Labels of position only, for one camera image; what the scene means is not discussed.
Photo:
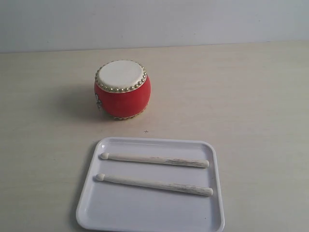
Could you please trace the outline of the white wooden drumstick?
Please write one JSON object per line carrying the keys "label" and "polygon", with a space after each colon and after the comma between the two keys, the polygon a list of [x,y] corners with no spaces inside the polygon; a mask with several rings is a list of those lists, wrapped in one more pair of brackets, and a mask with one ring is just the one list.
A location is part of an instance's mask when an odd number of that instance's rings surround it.
{"label": "white wooden drumstick", "polygon": [[175,159],[175,158],[163,158],[163,157],[145,157],[145,156],[133,156],[123,154],[111,154],[103,152],[99,155],[102,160],[116,160],[127,162],[140,162],[140,163],[154,163],[164,165],[176,165],[187,166],[197,168],[208,168],[210,163],[206,159]]}
{"label": "white wooden drumstick", "polygon": [[151,189],[160,189],[160,190],[188,193],[188,194],[194,194],[194,195],[201,195],[201,196],[206,196],[206,197],[213,195],[212,188],[187,185],[187,184],[141,180],[141,179],[136,179],[136,178],[127,178],[127,177],[121,177],[117,175],[106,175],[106,174],[97,174],[95,176],[95,179],[101,182],[109,182],[109,183],[114,183],[114,184],[137,186],[137,187],[151,188]]}

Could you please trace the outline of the white plastic tray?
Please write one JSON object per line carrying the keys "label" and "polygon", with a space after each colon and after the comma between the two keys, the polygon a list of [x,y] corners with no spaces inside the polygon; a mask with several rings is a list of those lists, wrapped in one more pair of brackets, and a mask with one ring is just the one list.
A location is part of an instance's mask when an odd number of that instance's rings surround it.
{"label": "white plastic tray", "polygon": [[[207,160],[208,168],[102,160],[101,153]],[[97,174],[211,188],[206,197],[102,182]],[[104,232],[221,232],[225,226],[217,157],[203,141],[108,137],[93,152],[76,209],[78,224]]]}

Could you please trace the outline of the small red drum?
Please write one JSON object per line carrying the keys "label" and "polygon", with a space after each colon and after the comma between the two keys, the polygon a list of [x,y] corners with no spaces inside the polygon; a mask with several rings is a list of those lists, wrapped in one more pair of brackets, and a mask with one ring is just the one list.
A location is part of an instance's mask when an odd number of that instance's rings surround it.
{"label": "small red drum", "polygon": [[115,119],[128,119],[146,109],[151,82],[141,64],[133,60],[115,60],[98,68],[94,93],[99,109]]}

